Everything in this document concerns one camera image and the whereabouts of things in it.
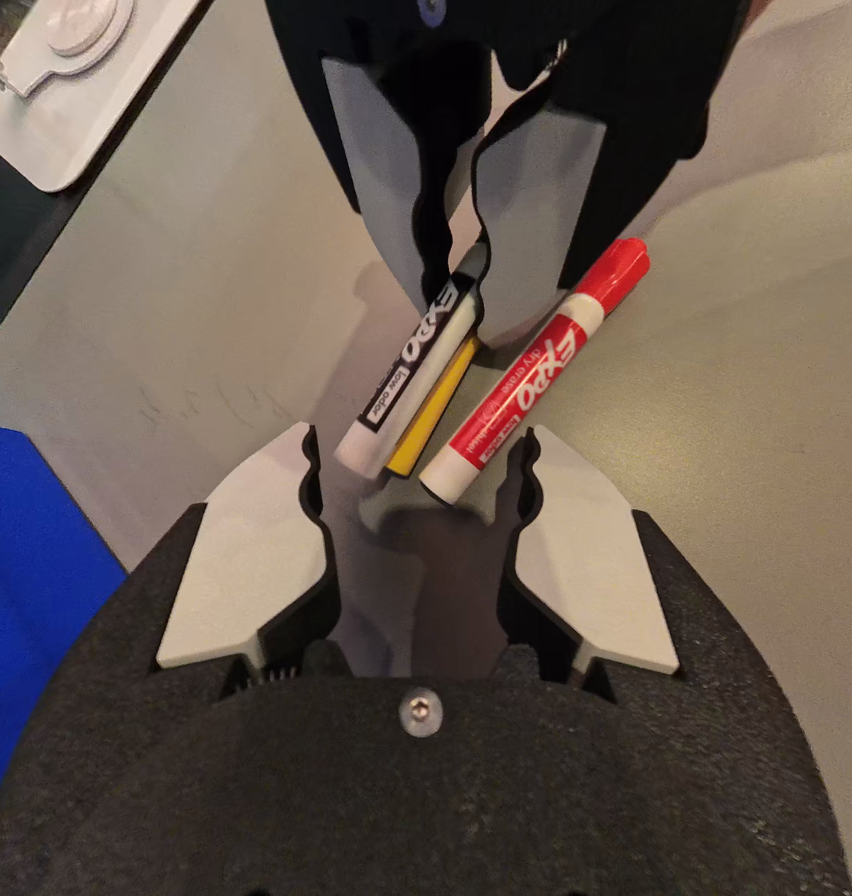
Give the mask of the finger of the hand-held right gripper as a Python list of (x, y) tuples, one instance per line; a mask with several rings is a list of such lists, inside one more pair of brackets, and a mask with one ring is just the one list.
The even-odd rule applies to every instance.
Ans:
[(462, 199), (454, 116), (416, 99), (410, 122), (364, 66), (327, 57), (322, 68), (366, 230), (411, 303), (427, 305), (449, 275)]
[(552, 102), (516, 101), (477, 149), (473, 202), (489, 255), (479, 337), (490, 348), (520, 340), (557, 303), (605, 133)]

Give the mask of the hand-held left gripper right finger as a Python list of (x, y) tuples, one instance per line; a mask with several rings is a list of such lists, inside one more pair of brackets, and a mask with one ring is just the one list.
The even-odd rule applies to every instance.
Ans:
[(522, 441), (517, 511), (498, 596), (509, 643), (535, 651), (541, 676), (585, 675), (600, 660), (675, 674), (630, 503), (544, 426)]

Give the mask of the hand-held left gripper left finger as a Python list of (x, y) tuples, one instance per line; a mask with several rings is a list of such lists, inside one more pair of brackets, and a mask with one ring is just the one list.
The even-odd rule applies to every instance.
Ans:
[(314, 426), (299, 422), (210, 493), (156, 655), (161, 668), (239, 657), (301, 668), (338, 623)]

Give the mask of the red dry erase marker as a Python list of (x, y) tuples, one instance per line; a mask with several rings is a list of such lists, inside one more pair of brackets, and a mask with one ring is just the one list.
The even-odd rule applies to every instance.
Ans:
[(544, 323), (419, 480), (454, 505), (651, 267), (639, 238), (616, 240)]

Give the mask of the blue plastic bin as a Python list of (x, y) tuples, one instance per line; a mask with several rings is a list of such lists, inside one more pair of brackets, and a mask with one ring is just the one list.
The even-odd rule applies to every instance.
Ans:
[(0, 427), (0, 785), (49, 679), (126, 576), (28, 437)]

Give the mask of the yellow highlighter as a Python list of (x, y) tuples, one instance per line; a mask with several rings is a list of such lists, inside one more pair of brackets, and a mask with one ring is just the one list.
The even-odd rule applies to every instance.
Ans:
[(479, 349), (479, 337), (476, 331), (472, 330), (438, 377), (395, 446), (385, 466), (388, 474), (399, 478), (410, 476)]

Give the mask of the black dry erase marker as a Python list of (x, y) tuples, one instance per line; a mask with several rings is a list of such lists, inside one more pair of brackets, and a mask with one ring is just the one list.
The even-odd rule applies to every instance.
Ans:
[(440, 375), (476, 325), (485, 246), (474, 245), (403, 343), (375, 393), (334, 452), (345, 468), (376, 479)]

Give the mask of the white flat stand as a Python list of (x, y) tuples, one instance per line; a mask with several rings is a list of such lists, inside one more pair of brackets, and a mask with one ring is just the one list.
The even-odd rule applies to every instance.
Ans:
[(0, 53), (0, 157), (42, 192), (73, 185), (199, 5), (31, 3)]

